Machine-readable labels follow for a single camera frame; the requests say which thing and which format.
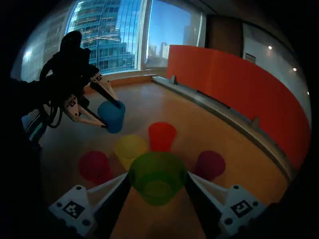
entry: sky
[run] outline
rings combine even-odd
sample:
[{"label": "sky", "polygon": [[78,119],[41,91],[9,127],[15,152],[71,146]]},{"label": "sky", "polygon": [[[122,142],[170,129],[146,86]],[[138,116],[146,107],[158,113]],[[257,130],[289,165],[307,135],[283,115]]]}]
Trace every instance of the sky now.
[{"label": "sky", "polygon": [[161,43],[182,45],[184,26],[190,25],[191,15],[174,5],[153,0],[148,45],[156,45],[157,53]]}]

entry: yellow cup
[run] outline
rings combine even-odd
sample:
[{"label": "yellow cup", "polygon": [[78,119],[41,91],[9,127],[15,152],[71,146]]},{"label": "yellow cup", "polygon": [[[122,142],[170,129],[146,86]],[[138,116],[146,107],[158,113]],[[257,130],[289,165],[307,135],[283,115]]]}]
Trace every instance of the yellow cup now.
[{"label": "yellow cup", "polygon": [[138,135],[126,135],[116,141],[114,152],[124,168],[129,170],[133,161],[147,152],[147,144]]}]

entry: plastic cup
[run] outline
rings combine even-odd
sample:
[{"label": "plastic cup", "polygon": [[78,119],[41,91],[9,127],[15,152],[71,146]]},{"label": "plastic cup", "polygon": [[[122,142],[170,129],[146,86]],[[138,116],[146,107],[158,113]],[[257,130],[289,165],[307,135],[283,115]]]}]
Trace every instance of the plastic cup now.
[{"label": "plastic cup", "polygon": [[148,128],[151,151],[170,152],[176,136],[174,126],[166,122],[156,122]]},{"label": "plastic cup", "polygon": [[198,156],[194,174],[211,181],[220,176],[226,169],[224,158],[215,151],[204,151]]},{"label": "plastic cup", "polygon": [[118,109],[110,101],[103,102],[98,108],[98,115],[101,120],[108,125],[110,133],[118,133],[123,127],[125,105],[118,101],[121,107]]},{"label": "plastic cup", "polygon": [[167,204],[182,189],[186,176],[184,162],[167,152],[148,152],[129,171],[131,185],[152,206]]},{"label": "plastic cup", "polygon": [[147,143],[138,135],[126,135],[116,141],[114,152],[126,170],[132,162],[147,152]]},{"label": "plastic cup", "polygon": [[108,158],[103,152],[90,151],[79,160],[80,175],[95,185],[100,185],[113,178],[108,164]]}]

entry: blue cup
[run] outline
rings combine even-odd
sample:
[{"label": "blue cup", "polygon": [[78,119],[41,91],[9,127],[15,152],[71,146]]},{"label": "blue cup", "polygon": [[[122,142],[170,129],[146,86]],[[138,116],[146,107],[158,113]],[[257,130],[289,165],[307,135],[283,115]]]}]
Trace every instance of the blue cup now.
[{"label": "blue cup", "polygon": [[107,130],[110,133],[118,133],[123,127],[125,105],[121,101],[117,102],[120,103],[119,109],[110,101],[106,101],[97,110],[101,120],[108,125]]}]

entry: city building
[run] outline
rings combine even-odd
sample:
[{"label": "city building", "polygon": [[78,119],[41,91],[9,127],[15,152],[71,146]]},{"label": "city building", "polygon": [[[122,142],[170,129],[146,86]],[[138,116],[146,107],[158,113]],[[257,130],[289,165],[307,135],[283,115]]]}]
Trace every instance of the city building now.
[{"label": "city building", "polygon": [[154,57],[156,56],[156,46],[155,45],[149,45],[148,46],[148,57]]},{"label": "city building", "polygon": [[166,42],[162,42],[161,43],[161,49],[159,50],[159,56],[163,57],[163,51],[164,51],[164,47],[168,46],[168,44]]},{"label": "city building", "polygon": [[164,45],[162,49],[162,57],[168,59],[169,45]]},{"label": "city building", "polygon": [[134,70],[140,0],[84,0],[71,15],[67,32],[82,33],[82,47],[91,50],[90,64],[100,72]]}]

